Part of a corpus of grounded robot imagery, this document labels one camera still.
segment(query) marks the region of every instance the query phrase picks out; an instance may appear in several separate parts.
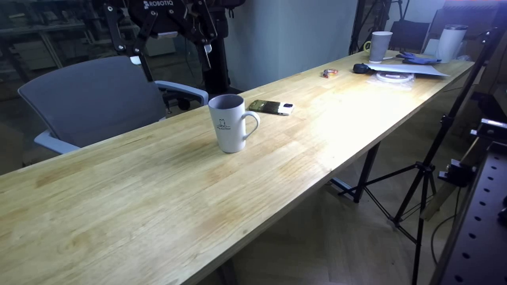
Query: wooden table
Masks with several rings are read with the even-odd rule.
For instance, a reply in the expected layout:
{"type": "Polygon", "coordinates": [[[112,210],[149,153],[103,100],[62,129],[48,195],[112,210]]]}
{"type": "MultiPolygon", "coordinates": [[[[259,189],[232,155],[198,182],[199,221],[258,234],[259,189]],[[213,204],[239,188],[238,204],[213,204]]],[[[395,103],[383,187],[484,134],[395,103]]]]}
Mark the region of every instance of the wooden table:
{"type": "Polygon", "coordinates": [[[220,151],[204,107],[0,176],[2,284],[194,283],[472,66],[441,64],[450,77],[396,91],[350,72],[358,62],[242,93],[296,108],[260,114],[236,154],[220,151]]]}

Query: yellow cup handle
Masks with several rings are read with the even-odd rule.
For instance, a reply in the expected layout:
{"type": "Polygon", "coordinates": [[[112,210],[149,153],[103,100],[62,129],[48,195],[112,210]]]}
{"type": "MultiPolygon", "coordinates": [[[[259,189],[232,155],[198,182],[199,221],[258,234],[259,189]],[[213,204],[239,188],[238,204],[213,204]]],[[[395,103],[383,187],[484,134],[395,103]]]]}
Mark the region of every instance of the yellow cup handle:
{"type": "Polygon", "coordinates": [[[370,48],[372,46],[372,41],[367,41],[364,45],[363,45],[363,50],[366,51],[367,54],[370,54],[370,48]]]}

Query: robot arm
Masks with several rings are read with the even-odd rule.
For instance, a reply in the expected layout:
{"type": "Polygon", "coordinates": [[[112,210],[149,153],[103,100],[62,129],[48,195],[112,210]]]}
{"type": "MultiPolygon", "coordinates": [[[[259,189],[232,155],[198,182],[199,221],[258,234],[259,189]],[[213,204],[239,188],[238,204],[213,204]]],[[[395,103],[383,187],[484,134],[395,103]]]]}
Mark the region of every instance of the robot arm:
{"type": "Polygon", "coordinates": [[[143,69],[149,70],[142,56],[148,38],[172,38],[181,34],[196,45],[203,71],[209,70],[211,66],[207,54],[211,52],[211,41],[216,38],[215,25],[205,0],[194,0],[191,4],[185,4],[184,1],[130,0],[130,18],[141,28],[134,44],[130,46],[124,43],[118,28],[118,23],[124,18],[123,11],[108,3],[104,4],[102,8],[116,51],[125,52],[131,57],[139,56],[143,69]]]}

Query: chair backrest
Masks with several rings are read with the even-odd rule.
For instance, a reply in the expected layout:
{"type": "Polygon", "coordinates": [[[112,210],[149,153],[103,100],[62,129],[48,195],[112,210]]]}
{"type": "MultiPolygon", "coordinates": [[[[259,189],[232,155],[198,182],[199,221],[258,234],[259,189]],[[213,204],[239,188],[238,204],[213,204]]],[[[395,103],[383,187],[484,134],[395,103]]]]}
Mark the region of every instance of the chair backrest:
{"type": "Polygon", "coordinates": [[[56,138],[78,147],[157,122],[162,95],[126,56],[90,60],[42,75],[18,90],[56,138]]]}
{"type": "Polygon", "coordinates": [[[415,50],[420,52],[426,39],[429,23],[417,23],[407,20],[396,21],[392,24],[392,38],[390,49],[415,50]]]}

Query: black metal panel with holes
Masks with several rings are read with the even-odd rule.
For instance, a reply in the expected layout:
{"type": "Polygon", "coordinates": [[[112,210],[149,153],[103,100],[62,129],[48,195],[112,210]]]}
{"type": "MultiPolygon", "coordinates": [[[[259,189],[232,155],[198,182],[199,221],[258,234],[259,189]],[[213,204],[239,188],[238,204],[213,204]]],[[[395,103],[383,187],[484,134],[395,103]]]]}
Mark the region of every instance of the black metal panel with holes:
{"type": "Polygon", "coordinates": [[[430,284],[507,284],[507,146],[492,144],[430,284]]]}

